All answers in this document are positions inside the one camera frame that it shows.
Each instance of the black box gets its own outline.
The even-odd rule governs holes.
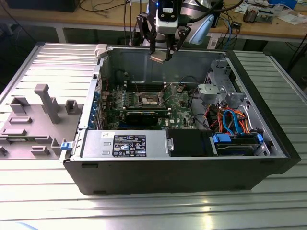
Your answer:
[[[74,12],[80,0],[6,0],[13,9]]]

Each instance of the warning label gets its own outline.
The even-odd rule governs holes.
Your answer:
[[[114,135],[113,157],[146,157],[145,135]]]

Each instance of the blue component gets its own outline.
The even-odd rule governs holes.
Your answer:
[[[261,134],[257,134],[257,137],[258,137],[259,142],[262,143],[262,142],[263,142],[263,137],[262,137],[262,135],[261,135]]]
[[[61,150],[72,150],[72,147],[73,147],[73,141],[63,142],[61,144]]]
[[[97,100],[100,98],[100,93],[94,92],[94,98]]]
[[[92,114],[95,114],[95,113],[96,113],[96,109],[95,109],[95,108],[92,108],[92,109],[91,109],[91,113],[92,113]]]
[[[197,31],[193,34],[193,36],[189,40],[189,43],[200,45],[208,34],[213,21],[214,16],[212,14],[208,15],[204,22],[198,27]]]
[[[231,142],[231,138],[228,134],[215,134],[213,136],[214,143],[217,142]]]
[[[93,121],[89,121],[89,123],[87,124],[89,128],[94,128],[94,122]]]
[[[238,118],[237,118],[235,112],[233,112],[233,111],[231,111],[231,110],[227,110],[227,111],[225,111],[224,114],[223,114],[223,126],[224,126],[224,128],[225,128],[228,132],[230,132],[231,135],[234,134],[233,131],[231,131],[231,130],[227,127],[227,125],[226,125],[226,115],[227,115],[227,113],[232,113],[232,116],[234,117],[234,124],[235,124],[235,127],[236,127],[236,131],[237,131],[239,134],[242,134],[242,129],[241,129],[241,127],[240,127],[239,124],[238,124]]]
[[[212,138],[213,138],[214,143],[219,142],[219,138],[217,137],[217,134],[215,134]]]

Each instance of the floor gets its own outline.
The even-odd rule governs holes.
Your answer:
[[[50,27],[24,27],[37,42],[58,42],[55,29]],[[124,33],[121,31],[98,31],[95,35],[93,30],[85,29],[65,29],[65,33],[69,43],[88,43],[97,44],[104,43],[110,45],[124,44]],[[200,46],[192,46],[186,44],[185,47],[206,48],[209,38]],[[245,40],[238,39],[235,44],[229,46],[229,49],[242,50]],[[9,37],[6,34],[0,36],[0,71],[2,73],[0,79],[0,91],[2,91],[6,84],[13,77],[14,73],[23,63],[28,53],[34,46],[34,42],[29,36],[15,26],[14,35]],[[283,66],[287,67],[288,62],[294,51],[291,50],[284,42],[269,42],[264,51],[270,52]],[[294,81],[304,90],[307,87],[307,82],[302,81],[301,77],[307,72],[307,57],[300,59],[297,65],[290,73]]]

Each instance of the blue latch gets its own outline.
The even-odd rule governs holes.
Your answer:
[[[61,144],[61,150],[72,150],[74,143],[74,141],[63,142]]]
[[[262,135],[261,135],[261,134],[257,134],[257,137],[258,137],[259,142],[262,143],[262,142],[263,142],[263,137],[262,137]]]
[[[215,134],[212,138],[213,138],[214,143],[231,142],[231,138],[228,134]]]

